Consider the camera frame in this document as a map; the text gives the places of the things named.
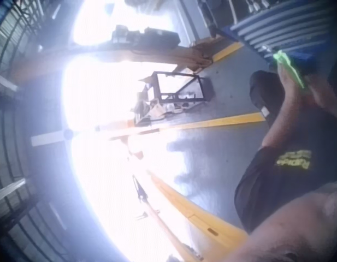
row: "metal frame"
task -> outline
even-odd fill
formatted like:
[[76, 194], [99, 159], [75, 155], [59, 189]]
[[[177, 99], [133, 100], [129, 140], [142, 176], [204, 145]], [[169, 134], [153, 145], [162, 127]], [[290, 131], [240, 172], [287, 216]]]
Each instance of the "metal frame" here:
[[[5, 55], [5, 51], [9, 45], [9, 43], [11, 42], [12, 36], [14, 35], [14, 32], [16, 30], [16, 28], [18, 27], [18, 25], [21, 25], [21, 27], [23, 28], [21, 35], [15, 45], [14, 50], [12, 51], [11, 54], [11, 58], [9, 60], [9, 69], [7, 72], [5, 72], [7, 74], [7, 78], [9, 78], [9, 76], [11, 75], [11, 65], [14, 61], [14, 58], [16, 57], [16, 53], [17, 50], [19, 48], [19, 45], [21, 43], [21, 40], [23, 38], [23, 36], [26, 34], [26, 30], [29, 30], [32, 34], [29, 35], [28, 37], [28, 42], [31, 41], [31, 37], [33, 35], [37, 35], [38, 30], [42, 27], [42, 24], [40, 22], [42, 22], [42, 13], [40, 10], [38, 10], [38, 7], [40, 5], [38, 5], [39, 3], [36, 3], [36, 6], [34, 6], [34, 0], [31, 0], [29, 2], [29, 4], [26, 7], [23, 6], [19, 6], [15, 1], [13, 3], [13, 5], [11, 7], [7, 7], [8, 11], [5, 14], [4, 19], [2, 20], [2, 22], [0, 23], [0, 26], [2, 25], [3, 21], [5, 20], [5, 18], [7, 17], [7, 15], [9, 13], [12, 14], [12, 16], [15, 18], [16, 22], [13, 25], [13, 29], [9, 32], [9, 35], [7, 36], [6, 42], [3, 46], [2, 49], [2, 53], [0, 56], [0, 67], [3, 61], [3, 57]], [[15, 181], [15, 177], [13, 175], [13, 171], [11, 169], [10, 166], [10, 160], [9, 160], [9, 156], [8, 156], [8, 151], [7, 151], [7, 145], [6, 145], [6, 137], [5, 137], [5, 103], [0, 103], [1, 106], [1, 110], [2, 110], [2, 119], [1, 119], [1, 128], [2, 128], [2, 143], [3, 143], [3, 154], [4, 154], [4, 158], [5, 161], [7, 163], [7, 168], [8, 168], [8, 173], [9, 173], [9, 177], [11, 178], [12, 181]], [[17, 137], [16, 137], [16, 107], [13, 107], [13, 132], [14, 132], [14, 149], [15, 149], [15, 154], [16, 154], [16, 159], [17, 159], [17, 163], [18, 163], [18, 168], [19, 168], [19, 172], [22, 175], [22, 177], [26, 177], [26, 175], [24, 174], [22, 165], [21, 165], [21, 161], [20, 161], [20, 156], [19, 156], [19, 152], [18, 152], [18, 148], [17, 148]], [[33, 218], [31, 217], [31, 215], [29, 214], [29, 211], [32, 208], [36, 208], [36, 212], [37, 215], [40, 217], [41, 221], [43, 222], [43, 224], [46, 226], [47, 230], [52, 234], [52, 236], [54, 237], [54, 239], [56, 240], [56, 242], [60, 245], [61, 248], [63, 248], [65, 251], [66, 248], [65, 246], [62, 244], [62, 242], [58, 239], [58, 237], [55, 235], [55, 233], [53, 232], [53, 230], [50, 228], [50, 226], [48, 225], [48, 223], [46, 222], [46, 220], [44, 219], [43, 215], [40, 213], [38, 206], [36, 205], [38, 202], [38, 198], [33, 195], [29, 188], [27, 187], [27, 185], [24, 185], [28, 194], [28, 200], [23, 201], [22, 197], [19, 193], [19, 191], [15, 191], [15, 194], [17, 195], [17, 198], [19, 200], [20, 204], [20, 208], [16, 211], [14, 211], [13, 207], [11, 206], [9, 200], [7, 197], [5, 197], [3, 200], [5, 201], [5, 203], [8, 206], [8, 209], [10, 211], [10, 216], [7, 219], [2, 220], [0, 218], [0, 238], [3, 236], [6, 236], [10, 242], [12, 242], [12, 245], [15, 247], [15, 249], [17, 249], [21, 255], [22, 258], [24, 258], [26, 261], [31, 261], [30, 258], [27, 257], [27, 255], [21, 250], [21, 248], [15, 243], [15, 241], [13, 240], [13, 238], [9, 235], [9, 231], [15, 226], [17, 225], [21, 231], [23, 232], [23, 234], [26, 235], [26, 237], [29, 239], [29, 241], [31, 242], [31, 244], [36, 248], [36, 250], [42, 254], [42, 256], [52, 262], [51, 258], [48, 257], [47, 254], [45, 254], [43, 252], [43, 250], [41, 250], [37, 243], [34, 242], [34, 240], [31, 238], [31, 236], [29, 235], [29, 233], [26, 231], [26, 229], [22, 226], [22, 224], [20, 223], [20, 219], [24, 216], [27, 216], [27, 218], [30, 220], [30, 222], [32, 223], [32, 225], [36, 228], [36, 231], [38, 232], [38, 234], [42, 237], [42, 239], [48, 244], [48, 246], [56, 253], [57, 256], [59, 256], [61, 258], [62, 261], [67, 262], [69, 261], [69, 259], [65, 259], [65, 254], [61, 254], [60, 252], [58, 252], [56, 250], [56, 248], [52, 245], [52, 243], [45, 237], [45, 235], [40, 231], [39, 227], [36, 225], [35, 221], [33, 220]], [[3, 184], [1, 181], [1, 177], [0, 177], [0, 188], [3, 188]]]
[[[158, 75], [159, 74], [162, 74], [162, 75], [171, 75], [171, 76], [175, 76], [175, 75], [188, 76], [188, 77], [191, 77], [192, 79], [188, 83], [184, 84], [175, 93], [161, 93], [161, 89], [160, 89], [160, 86], [159, 86], [159, 80], [158, 80]], [[162, 104], [164, 104], [164, 103], [180, 103], [180, 102], [196, 103], [196, 102], [206, 101], [204, 90], [202, 88], [201, 78], [200, 78], [199, 75], [191, 75], [191, 74], [183, 74], [183, 73], [175, 73], [175, 72], [159, 72], [159, 71], [155, 71], [155, 72], [152, 73], [152, 77], [153, 77], [153, 82], [154, 82], [153, 87], [152, 87], [153, 88], [153, 92], [154, 92], [154, 96]], [[196, 80], [199, 82], [200, 89], [201, 89], [201, 92], [202, 92], [202, 98], [178, 98], [179, 93], [181, 91], [183, 91], [187, 86], [189, 86], [192, 82], [194, 82]]]

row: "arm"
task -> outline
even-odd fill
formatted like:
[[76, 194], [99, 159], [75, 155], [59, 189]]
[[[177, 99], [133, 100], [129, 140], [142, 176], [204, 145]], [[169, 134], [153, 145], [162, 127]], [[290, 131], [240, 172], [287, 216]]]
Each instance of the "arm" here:
[[285, 89], [285, 99], [275, 122], [263, 139], [262, 147], [281, 147], [291, 134], [300, 109], [299, 87], [283, 66], [279, 65], [278, 71]]
[[337, 118], [337, 96], [328, 81], [317, 75], [309, 75], [305, 80], [311, 89], [316, 104]]

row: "neon green glove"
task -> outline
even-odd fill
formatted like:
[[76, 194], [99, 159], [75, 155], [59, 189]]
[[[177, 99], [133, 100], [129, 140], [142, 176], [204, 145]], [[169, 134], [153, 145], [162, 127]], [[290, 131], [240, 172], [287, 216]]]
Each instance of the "neon green glove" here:
[[288, 70], [293, 80], [296, 81], [302, 89], [306, 88], [303, 79], [301, 78], [299, 72], [291, 65], [291, 60], [286, 53], [280, 50], [279, 52], [275, 53], [273, 57], [278, 64], [282, 64], [286, 70]]

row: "equipment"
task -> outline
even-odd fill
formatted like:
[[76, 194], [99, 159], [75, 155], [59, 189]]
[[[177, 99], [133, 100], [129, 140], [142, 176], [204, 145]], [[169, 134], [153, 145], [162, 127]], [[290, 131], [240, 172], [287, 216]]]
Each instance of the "equipment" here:
[[253, 5], [249, 2], [249, 0], [245, 0], [247, 5], [249, 6], [249, 12], [250, 14], [254, 13], [255, 12], [255, 9], [253, 7]]
[[270, 4], [267, 0], [262, 0], [262, 5], [267, 9], [270, 7]]
[[258, 12], [261, 9], [261, 6], [255, 0], [251, 0], [251, 2], [255, 8], [255, 11]]
[[136, 49], [172, 50], [179, 43], [179, 35], [166, 30], [147, 28], [144, 34], [129, 31], [126, 26], [117, 25], [112, 34], [112, 43], [128, 44]]

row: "gray floor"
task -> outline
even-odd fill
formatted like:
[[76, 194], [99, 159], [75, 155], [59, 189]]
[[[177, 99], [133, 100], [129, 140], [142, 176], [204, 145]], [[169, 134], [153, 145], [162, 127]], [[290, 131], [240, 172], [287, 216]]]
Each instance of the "gray floor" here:
[[[172, 118], [170, 124], [256, 112], [249, 99], [249, 78], [261, 69], [267, 70], [266, 63], [245, 47], [212, 65], [200, 74], [210, 79], [212, 100]], [[178, 192], [241, 227], [234, 191], [267, 129], [266, 123], [253, 123], [166, 132], [148, 138], [144, 153]]]

